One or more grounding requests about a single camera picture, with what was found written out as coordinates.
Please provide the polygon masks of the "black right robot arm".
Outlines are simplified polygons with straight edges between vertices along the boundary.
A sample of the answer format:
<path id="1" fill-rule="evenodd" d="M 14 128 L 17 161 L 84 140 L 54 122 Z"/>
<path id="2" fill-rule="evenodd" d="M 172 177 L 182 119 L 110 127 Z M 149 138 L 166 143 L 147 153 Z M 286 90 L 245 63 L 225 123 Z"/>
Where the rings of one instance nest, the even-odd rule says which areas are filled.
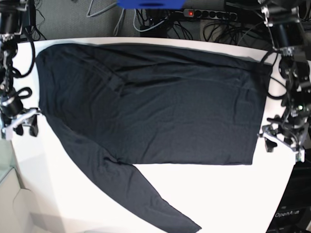
<path id="1" fill-rule="evenodd" d="M 22 100 L 31 97 L 32 90 L 14 88 L 14 79 L 30 75 L 35 66 L 35 45 L 30 33 L 23 27 L 24 14 L 31 4 L 28 0 L 2 0 L 0 2 L 0 138 L 11 141 L 14 134 L 23 135 L 23 127 L 29 127 L 29 135 L 38 135 L 38 108 L 26 109 Z M 30 42 L 32 59 L 25 74 L 13 66 L 18 52 L 18 41 L 25 35 Z"/>

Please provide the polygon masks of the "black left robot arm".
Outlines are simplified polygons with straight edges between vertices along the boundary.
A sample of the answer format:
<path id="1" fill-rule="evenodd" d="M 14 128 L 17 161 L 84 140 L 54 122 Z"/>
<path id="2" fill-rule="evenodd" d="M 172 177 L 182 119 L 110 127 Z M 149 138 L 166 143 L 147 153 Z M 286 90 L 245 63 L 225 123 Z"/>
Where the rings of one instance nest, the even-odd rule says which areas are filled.
<path id="1" fill-rule="evenodd" d="M 311 126 L 311 68 L 306 58 L 307 40 L 299 17 L 299 0 L 260 0 L 264 24 L 269 30 L 273 51 L 280 54 L 278 70 L 285 80 L 285 94 L 268 95 L 280 100 L 282 116 L 268 118 L 260 137 L 267 152 L 279 144 L 295 153 L 296 162 L 305 161 L 304 142 Z"/>

